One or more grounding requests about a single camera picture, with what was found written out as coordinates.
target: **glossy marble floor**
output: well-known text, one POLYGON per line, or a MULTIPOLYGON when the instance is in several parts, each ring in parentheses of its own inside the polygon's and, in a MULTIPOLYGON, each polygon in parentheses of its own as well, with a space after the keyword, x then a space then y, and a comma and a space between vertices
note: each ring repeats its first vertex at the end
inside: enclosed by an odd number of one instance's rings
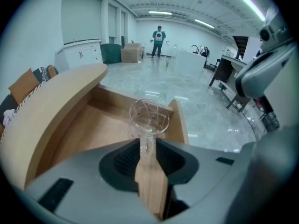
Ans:
POLYGON ((244 113, 232 105, 230 94, 221 91, 219 82, 209 87, 213 72, 185 76, 176 73, 171 60, 146 57, 141 63, 108 65, 108 74, 101 84, 119 91, 153 99, 163 105, 180 101, 191 145, 239 152, 242 145, 262 136, 259 115, 249 104, 244 113))

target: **green shirt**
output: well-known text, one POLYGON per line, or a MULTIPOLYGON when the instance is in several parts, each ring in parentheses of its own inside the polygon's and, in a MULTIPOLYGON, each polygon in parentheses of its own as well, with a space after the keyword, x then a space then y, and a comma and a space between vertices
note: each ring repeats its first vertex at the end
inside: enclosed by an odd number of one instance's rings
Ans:
POLYGON ((163 41, 164 41, 165 37, 166 37, 165 32, 162 32, 162 40, 161 40, 161 41, 156 41, 156 40, 155 40, 154 44, 163 44, 163 41))

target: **white backpack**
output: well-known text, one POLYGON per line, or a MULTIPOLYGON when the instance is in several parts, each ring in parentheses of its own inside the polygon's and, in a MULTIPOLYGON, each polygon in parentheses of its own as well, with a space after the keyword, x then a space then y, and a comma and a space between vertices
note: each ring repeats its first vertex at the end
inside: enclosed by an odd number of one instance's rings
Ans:
POLYGON ((155 41, 161 42, 163 40, 162 32, 157 32, 155 36, 155 41))

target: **kitchen cabinet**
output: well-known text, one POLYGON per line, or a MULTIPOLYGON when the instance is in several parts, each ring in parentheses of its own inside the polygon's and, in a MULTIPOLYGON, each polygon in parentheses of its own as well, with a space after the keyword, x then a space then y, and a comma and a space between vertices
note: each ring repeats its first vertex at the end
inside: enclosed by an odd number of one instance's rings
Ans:
POLYGON ((64 45, 56 52, 55 66, 63 72, 81 65, 103 63, 100 40, 74 42, 64 45))

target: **cardboard box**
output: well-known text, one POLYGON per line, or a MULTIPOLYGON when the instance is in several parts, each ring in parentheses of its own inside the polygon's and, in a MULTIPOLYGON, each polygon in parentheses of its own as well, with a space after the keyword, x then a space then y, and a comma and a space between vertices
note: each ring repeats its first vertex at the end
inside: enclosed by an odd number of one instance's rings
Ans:
POLYGON ((136 63, 141 60, 142 47, 140 43, 129 43, 121 49, 121 62, 136 63))

